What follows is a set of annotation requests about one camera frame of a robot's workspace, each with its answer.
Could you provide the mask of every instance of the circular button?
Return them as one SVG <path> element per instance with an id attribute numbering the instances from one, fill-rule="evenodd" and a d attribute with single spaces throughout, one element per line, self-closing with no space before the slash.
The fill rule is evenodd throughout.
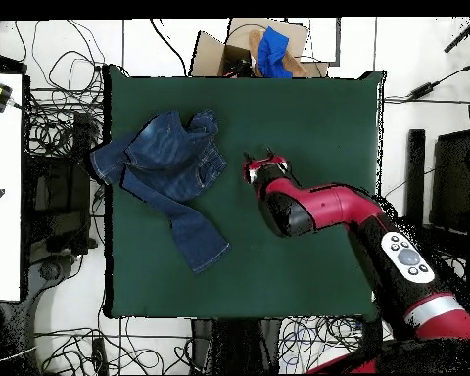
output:
<path id="1" fill-rule="evenodd" d="M 397 256 L 404 265 L 417 265 L 419 263 L 419 254 L 413 250 L 403 249 Z"/>

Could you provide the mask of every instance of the control buttons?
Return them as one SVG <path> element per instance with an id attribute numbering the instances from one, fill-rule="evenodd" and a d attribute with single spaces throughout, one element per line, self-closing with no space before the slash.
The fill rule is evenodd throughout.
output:
<path id="1" fill-rule="evenodd" d="M 416 251 L 404 249 L 397 256 L 404 265 L 417 265 L 419 263 L 419 254 Z"/>
<path id="2" fill-rule="evenodd" d="M 381 238 L 381 249 L 386 254 L 391 266 L 400 276 L 414 284 L 428 284 L 436 275 L 411 242 L 399 232 L 387 232 Z"/>

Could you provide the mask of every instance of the denim jacket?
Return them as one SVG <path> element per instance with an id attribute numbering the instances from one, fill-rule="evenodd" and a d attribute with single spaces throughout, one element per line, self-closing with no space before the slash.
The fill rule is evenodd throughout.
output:
<path id="1" fill-rule="evenodd" d="M 217 120 L 211 110 L 196 113 L 183 128 L 178 111 L 160 113 L 137 134 L 129 133 L 90 154 L 96 174 L 171 223 L 178 250 L 195 273 L 215 263 L 229 244 L 200 213 L 181 204 L 209 189 L 226 161 L 213 142 Z"/>

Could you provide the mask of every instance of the cardboard box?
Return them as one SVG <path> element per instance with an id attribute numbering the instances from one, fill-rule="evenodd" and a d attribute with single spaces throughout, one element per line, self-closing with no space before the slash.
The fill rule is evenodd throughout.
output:
<path id="1" fill-rule="evenodd" d="M 249 32 L 271 26 L 289 38 L 288 50 L 294 57 L 300 56 L 305 48 L 308 30 L 298 24 L 278 22 L 264 18 L 233 18 L 228 27 L 224 43 L 200 31 L 197 37 L 194 56 L 190 68 L 191 76 L 223 76 L 225 62 L 237 59 L 251 61 L 249 52 Z M 307 76 L 324 77 L 327 63 L 303 63 Z"/>

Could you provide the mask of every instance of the white table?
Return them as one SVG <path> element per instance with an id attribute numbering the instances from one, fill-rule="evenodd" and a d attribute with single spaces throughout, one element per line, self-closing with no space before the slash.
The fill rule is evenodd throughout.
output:
<path id="1" fill-rule="evenodd" d="M 22 75 L 0 74 L 0 83 L 13 89 L 22 103 Z M 22 112 L 7 106 L 0 113 L 0 301 L 20 299 Z"/>

